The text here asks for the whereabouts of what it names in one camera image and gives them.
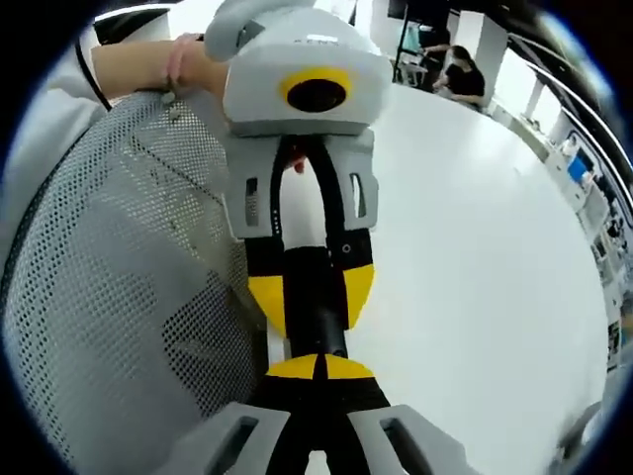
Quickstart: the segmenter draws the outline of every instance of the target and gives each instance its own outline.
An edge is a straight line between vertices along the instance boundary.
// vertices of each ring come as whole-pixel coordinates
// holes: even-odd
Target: person sitting
[[[464,47],[449,49],[452,63],[433,84],[433,90],[447,99],[481,111],[486,94],[486,80]]]

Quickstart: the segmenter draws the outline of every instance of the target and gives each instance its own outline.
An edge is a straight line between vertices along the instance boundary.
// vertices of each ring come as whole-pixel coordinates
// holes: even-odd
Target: white wall
[[[373,0],[357,0],[356,2],[356,30],[367,38],[371,38],[373,3]]]
[[[507,31],[484,17],[482,33],[475,55],[475,63],[486,79],[486,102],[490,102],[495,93],[498,72],[501,69],[503,55],[507,49]]]
[[[543,86],[540,81],[537,81],[536,89],[539,87],[541,92],[532,113],[532,119],[539,122],[543,134],[549,135],[558,124],[558,117],[561,114],[561,103],[549,87]]]
[[[462,12],[457,25],[457,32],[451,43],[468,50],[473,58],[477,55],[477,48],[482,36],[484,15],[477,12]]]
[[[515,116],[523,114],[536,84],[534,71],[510,48],[505,50],[495,84],[496,99]]]
[[[453,42],[453,39],[455,38],[455,35],[457,34],[457,25],[459,25],[459,15],[450,13],[448,15],[448,22],[446,23],[446,29],[451,34],[451,45],[455,43]]]
[[[558,119],[556,120],[556,124],[554,124],[554,127],[550,132],[550,139],[554,143],[561,143],[567,138],[573,128],[574,126],[572,125],[572,122],[567,118],[567,115],[561,111],[558,115]]]
[[[372,1],[370,37],[383,54],[389,57],[396,57],[404,22],[395,18],[389,18],[387,16],[388,10],[389,0]]]
[[[531,118],[532,114],[534,114],[538,101],[541,98],[543,87],[545,86],[543,85],[541,81],[536,81],[536,84],[534,84],[534,89],[532,89],[532,95],[530,96],[530,100],[527,102],[527,106],[525,108],[525,117]]]

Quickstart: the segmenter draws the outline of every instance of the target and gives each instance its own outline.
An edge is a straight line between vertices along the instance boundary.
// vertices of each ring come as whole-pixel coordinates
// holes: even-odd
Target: black cable
[[[99,99],[99,101],[103,104],[103,107],[105,107],[107,111],[112,110],[112,105],[110,104],[108,99],[106,99],[106,96],[103,95],[103,92],[101,92],[101,88],[99,87],[99,85],[97,84],[97,81],[92,75],[92,72],[90,71],[90,68],[88,67],[88,64],[86,64],[86,58],[83,56],[83,51],[81,50],[81,42],[75,43],[75,53],[77,54],[77,61],[79,61],[79,67],[81,68],[81,72],[83,73],[86,80],[88,81],[88,84],[90,84],[90,87],[92,88],[95,95],[97,96],[97,99]]]
[[[400,41],[398,42],[398,49],[396,51],[396,62],[394,64],[394,76],[392,77],[392,82],[396,82],[398,79],[398,71],[400,67],[400,56],[403,52],[403,43],[405,42],[405,36],[407,35],[407,25],[408,25],[408,3],[405,7],[405,17],[403,22],[403,32],[400,35]]]

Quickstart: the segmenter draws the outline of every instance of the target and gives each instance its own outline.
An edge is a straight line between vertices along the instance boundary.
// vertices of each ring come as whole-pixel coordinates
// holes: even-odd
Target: desk
[[[508,129],[520,136],[541,161],[544,162],[556,149],[549,142],[547,136],[534,130],[523,117],[509,113],[498,98],[493,99],[489,110],[493,119],[504,124]]]
[[[394,85],[374,129],[376,279],[350,355],[482,474],[543,473],[605,380],[604,299],[583,230],[534,153],[490,118]],[[310,171],[287,172],[283,187],[287,244],[323,243]]]

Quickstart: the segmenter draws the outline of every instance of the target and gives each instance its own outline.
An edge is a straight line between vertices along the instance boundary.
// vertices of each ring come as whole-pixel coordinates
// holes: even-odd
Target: black band
[[[90,71],[90,68],[88,67],[88,64],[86,64],[86,58],[83,57],[83,51],[81,50],[81,42],[77,42],[75,44],[75,53],[77,54],[77,61],[79,61],[79,67],[81,68],[81,72],[83,73],[86,80],[88,81],[88,84],[90,84],[90,87],[94,91],[99,101],[103,104],[103,107],[105,107],[107,111],[110,111],[112,109],[112,106],[110,105],[110,102],[108,102],[108,99],[106,99],[106,96],[103,95],[103,92],[101,92],[101,89],[99,88],[97,81],[92,75],[92,72]]]

